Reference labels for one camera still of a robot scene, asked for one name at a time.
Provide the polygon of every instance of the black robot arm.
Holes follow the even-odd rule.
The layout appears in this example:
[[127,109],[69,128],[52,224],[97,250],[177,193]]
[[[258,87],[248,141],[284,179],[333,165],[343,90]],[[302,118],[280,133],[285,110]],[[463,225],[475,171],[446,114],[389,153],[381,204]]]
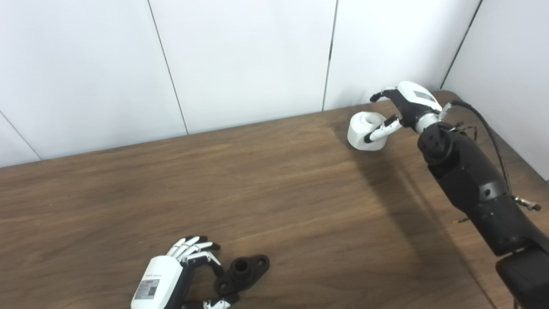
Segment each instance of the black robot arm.
[[523,309],[549,308],[549,239],[516,204],[506,181],[477,144],[437,122],[418,147],[450,202],[464,212],[496,256],[496,270]]

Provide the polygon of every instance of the black 3d-printed part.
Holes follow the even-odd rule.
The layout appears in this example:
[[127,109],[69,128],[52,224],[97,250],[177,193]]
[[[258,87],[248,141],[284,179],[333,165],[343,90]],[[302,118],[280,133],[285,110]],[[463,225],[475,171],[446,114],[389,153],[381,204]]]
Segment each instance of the black 3d-printed part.
[[215,280],[214,289],[219,295],[238,293],[251,288],[269,269],[266,255],[239,257],[231,263],[225,274]]

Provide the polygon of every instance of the white wall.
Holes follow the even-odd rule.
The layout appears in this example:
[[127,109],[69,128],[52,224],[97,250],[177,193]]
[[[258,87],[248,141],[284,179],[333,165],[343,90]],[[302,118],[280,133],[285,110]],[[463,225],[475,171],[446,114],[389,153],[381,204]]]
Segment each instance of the white wall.
[[147,1],[0,2],[0,111],[42,158],[186,134]]
[[150,4],[174,85],[147,0],[0,2],[0,111],[40,157],[437,89],[478,0],[340,0],[327,88],[336,0]]
[[0,167],[38,160],[40,158],[0,113]]
[[475,106],[549,178],[549,2],[485,0],[443,89]]
[[438,90],[479,0],[340,0],[325,109],[400,81]]
[[335,0],[151,0],[189,133],[319,112]]

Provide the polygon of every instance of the white spool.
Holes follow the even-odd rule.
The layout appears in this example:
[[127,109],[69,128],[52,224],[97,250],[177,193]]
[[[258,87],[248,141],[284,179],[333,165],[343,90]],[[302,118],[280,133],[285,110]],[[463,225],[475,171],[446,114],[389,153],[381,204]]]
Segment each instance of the white spool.
[[364,137],[377,128],[385,117],[379,113],[359,112],[352,116],[347,132],[347,140],[358,150],[376,151],[385,146],[387,136],[371,143],[365,143]]

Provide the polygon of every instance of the cable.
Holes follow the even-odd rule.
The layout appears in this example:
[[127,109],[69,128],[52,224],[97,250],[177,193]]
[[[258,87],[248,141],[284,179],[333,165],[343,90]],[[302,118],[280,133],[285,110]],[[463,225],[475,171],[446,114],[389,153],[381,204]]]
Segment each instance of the cable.
[[475,116],[477,116],[480,122],[482,122],[482,124],[486,128],[486,131],[488,132],[488,136],[490,137],[490,139],[492,140],[492,143],[494,144],[494,149],[496,150],[497,159],[500,161],[501,172],[503,174],[503,178],[505,178],[505,182],[507,183],[507,191],[509,192],[509,194],[511,194],[512,193],[511,181],[509,180],[507,167],[505,166],[505,162],[503,161],[503,157],[501,156],[500,147],[497,144],[497,140],[496,140],[496,137],[494,136],[494,132],[492,131],[492,127],[486,122],[486,119],[484,119],[484,117],[479,113],[479,111],[476,110],[473,106],[471,106],[471,104],[463,101],[452,101],[451,104],[469,109],[471,112],[473,112],[473,114],[475,114]]

